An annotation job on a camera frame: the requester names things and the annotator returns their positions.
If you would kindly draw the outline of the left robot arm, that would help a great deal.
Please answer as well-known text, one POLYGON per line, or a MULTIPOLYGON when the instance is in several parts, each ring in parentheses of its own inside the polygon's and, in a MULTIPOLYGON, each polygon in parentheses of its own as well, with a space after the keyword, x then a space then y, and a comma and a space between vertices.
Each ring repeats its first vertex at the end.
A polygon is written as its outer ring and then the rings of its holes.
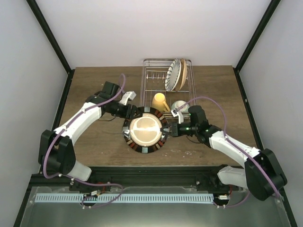
POLYGON ((44 177, 51 179, 65 175, 80 180, 82 188, 92 191, 97 180, 91 176, 91 168, 76 159, 74 145, 82 133, 104 113, 127 120, 141 117, 138 108, 128 103, 135 97, 134 91, 123 92, 123 86, 107 81, 102 90, 89 96, 66 123, 53 131, 45 130, 41 135, 38 158, 44 177))

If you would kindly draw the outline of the blue striped white plate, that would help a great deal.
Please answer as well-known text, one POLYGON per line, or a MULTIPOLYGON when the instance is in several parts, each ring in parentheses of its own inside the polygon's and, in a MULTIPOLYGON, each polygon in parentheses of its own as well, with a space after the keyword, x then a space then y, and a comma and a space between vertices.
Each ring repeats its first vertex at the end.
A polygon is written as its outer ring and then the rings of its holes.
POLYGON ((171 65, 169 66, 165 78, 165 90, 167 92, 172 91, 176 87, 180 74, 181 74, 181 61, 180 59, 174 59, 171 65))

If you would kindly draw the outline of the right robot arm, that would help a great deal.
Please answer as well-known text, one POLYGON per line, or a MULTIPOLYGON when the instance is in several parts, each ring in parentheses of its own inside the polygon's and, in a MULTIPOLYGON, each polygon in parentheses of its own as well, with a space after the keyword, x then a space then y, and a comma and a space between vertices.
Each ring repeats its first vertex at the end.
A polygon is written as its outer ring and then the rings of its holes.
POLYGON ((245 145, 209 124, 201 106, 192 106, 188 112, 188 122, 174 122, 162 126, 160 131, 172 137, 196 136, 199 143, 220 151, 240 165, 239 168, 225 166, 212 176, 213 189, 220 191, 228 184, 234 185, 248 189, 260 201, 271 195, 280 196, 279 191, 287 184, 287 178, 272 150, 245 145))

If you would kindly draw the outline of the beige bird pattern plate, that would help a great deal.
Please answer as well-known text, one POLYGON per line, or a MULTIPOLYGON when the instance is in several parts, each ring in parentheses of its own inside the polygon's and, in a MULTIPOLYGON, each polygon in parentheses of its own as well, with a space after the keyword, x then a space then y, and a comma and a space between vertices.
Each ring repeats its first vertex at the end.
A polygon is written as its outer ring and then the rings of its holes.
POLYGON ((181 73, 178 80, 178 83, 175 87, 176 91, 180 91, 182 87, 185 85, 186 79, 187 79, 187 63, 185 59, 180 59, 181 62, 181 73))

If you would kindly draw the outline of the celadon green bowl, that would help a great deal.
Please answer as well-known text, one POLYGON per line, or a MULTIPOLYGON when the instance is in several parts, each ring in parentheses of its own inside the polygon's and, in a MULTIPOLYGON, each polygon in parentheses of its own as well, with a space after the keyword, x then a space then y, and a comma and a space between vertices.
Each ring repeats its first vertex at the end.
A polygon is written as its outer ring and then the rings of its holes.
POLYGON ((182 113, 187 113, 188 109, 189 109, 189 104, 187 104, 185 101, 183 100, 177 100, 175 101, 172 105, 171 105, 171 110, 172 109, 179 109, 180 107, 182 107, 180 109, 180 111, 182 113))

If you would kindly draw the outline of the yellow mug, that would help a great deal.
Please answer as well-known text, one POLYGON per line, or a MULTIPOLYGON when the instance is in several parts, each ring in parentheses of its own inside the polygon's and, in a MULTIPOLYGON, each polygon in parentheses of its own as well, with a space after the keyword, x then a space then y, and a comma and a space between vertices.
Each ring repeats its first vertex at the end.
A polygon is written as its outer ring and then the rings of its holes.
POLYGON ((156 93, 152 99, 152 108, 159 110, 163 113, 170 112, 170 107, 166 102, 166 97, 163 93, 156 93))

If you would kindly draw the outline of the dark checkered rim plate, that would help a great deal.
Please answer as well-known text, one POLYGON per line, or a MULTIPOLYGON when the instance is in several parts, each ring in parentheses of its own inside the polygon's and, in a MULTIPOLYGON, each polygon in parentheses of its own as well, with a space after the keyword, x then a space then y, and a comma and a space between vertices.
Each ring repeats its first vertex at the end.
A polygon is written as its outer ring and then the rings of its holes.
POLYGON ((168 135, 160 129, 168 125, 165 115, 159 110, 142 106, 138 110, 142 117, 126 119, 122 127, 122 135, 126 144, 134 151, 148 154, 161 149, 168 135))

